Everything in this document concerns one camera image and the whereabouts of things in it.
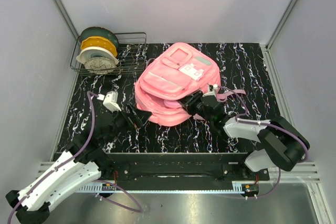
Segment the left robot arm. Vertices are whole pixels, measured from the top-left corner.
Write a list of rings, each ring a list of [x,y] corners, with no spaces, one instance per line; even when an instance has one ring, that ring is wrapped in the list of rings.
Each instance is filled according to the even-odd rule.
[[[15,216],[19,223],[43,223],[64,199],[94,180],[115,176],[115,164],[100,143],[120,132],[146,125],[151,112],[133,106],[119,111],[101,126],[91,124],[88,135],[79,135],[38,179],[22,190],[11,190],[6,199],[12,206],[7,222]]]

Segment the pink school backpack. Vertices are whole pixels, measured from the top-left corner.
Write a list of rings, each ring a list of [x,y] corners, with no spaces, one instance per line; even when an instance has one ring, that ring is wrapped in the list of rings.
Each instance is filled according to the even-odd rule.
[[[149,111],[149,121],[176,126],[188,120],[183,108],[167,108],[163,100],[177,101],[197,91],[207,92],[209,84],[221,85],[217,63],[194,47],[177,42],[151,62],[135,83],[136,107]]]

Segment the pink blue pencil case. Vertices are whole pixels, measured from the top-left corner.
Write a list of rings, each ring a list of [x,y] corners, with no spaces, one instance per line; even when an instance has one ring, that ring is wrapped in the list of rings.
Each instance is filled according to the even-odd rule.
[[[182,108],[182,105],[178,101],[163,100],[163,103],[167,108],[170,108],[170,109]]]

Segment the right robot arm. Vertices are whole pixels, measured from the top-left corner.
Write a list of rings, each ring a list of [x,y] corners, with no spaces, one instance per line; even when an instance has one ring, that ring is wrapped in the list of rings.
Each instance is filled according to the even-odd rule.
[[[136,106],[151,112],[150,122],[161,126],[177,126],[191,117],[207,121],[218,136],[244,138],[263,147],[250,153],[238,167],[239,176],[250,180],[257,172],[269,167],[291,171],[308,157],[308,141],[283,117],[272,120],[243,119],[242,114],[229,116],[222,106],[225,94],[196,91],[181,99],[167,100],[135,92]]]

